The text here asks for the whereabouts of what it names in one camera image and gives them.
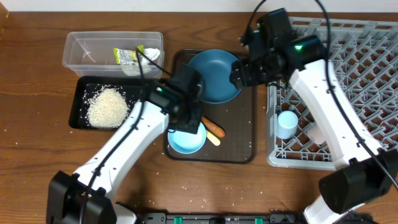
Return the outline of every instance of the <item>light blue bowl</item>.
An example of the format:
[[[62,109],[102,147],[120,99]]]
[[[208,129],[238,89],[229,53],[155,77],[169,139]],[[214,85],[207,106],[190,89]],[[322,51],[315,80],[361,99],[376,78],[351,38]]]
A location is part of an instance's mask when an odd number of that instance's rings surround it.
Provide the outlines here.
[[[206,141],[206,129],[202,123],[199,124],[196,134],[176,131],[168,133],[169,144],[179,153],[191,154],[199,150]]]
[[[230,82],[232,63],[237,61],[233,54],[224,50],[205,50],[189,61],[189,66],[202,76],[206,83],[202,101],[205,103],[226,103],[241,91]]]

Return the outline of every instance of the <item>yellow food stick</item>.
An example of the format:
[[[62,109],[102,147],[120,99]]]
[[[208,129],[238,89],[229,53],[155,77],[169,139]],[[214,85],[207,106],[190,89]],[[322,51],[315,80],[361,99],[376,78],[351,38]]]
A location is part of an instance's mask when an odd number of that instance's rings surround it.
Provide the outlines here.
[[[212,134],[211,132],[206,130],[206,137],[211,141],[211,143],[213,143],[215,146],[219,146],[220,145],[220,140],[214,136],[214,134]]]

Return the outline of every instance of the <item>white wall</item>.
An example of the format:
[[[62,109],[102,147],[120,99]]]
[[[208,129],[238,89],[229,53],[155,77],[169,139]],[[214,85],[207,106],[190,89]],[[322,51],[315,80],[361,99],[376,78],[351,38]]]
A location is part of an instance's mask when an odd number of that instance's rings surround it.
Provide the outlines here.
[[[9,11],[248,12],[260,0],[0,0]],[[329,12],[398,12],[398,0],[323,0]],[[268,0],[260,11],[319,11],[314,0]]]

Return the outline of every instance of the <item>brown tray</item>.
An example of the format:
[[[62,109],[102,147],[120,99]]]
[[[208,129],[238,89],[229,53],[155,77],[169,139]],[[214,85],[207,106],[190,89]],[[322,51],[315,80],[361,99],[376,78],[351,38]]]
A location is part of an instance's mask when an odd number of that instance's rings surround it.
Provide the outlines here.
[[[173,59],[172,73],[179,63],[186,63],[203,50],[181,50]],[[241,59],[245,54],[234,54]],[[235,98],[222,104],[200,103],[203,114],[225,130],[221,144],[215,146],[206,139],[203,147],[192,154],[175,151],[164,137],[165,153],[171,159],[181,161],[225,162],[244,164],[256,154],[256,87],[243,89]]]

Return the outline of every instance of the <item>green light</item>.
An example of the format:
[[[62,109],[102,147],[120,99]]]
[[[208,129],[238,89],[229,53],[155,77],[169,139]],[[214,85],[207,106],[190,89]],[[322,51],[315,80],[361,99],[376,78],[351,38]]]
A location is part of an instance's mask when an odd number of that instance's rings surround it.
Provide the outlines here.
[[[296,50],[300,51],[303,48],[303,46],[302,45],[296,45],[296,46],[294,46],[294,48],[296,48]]]

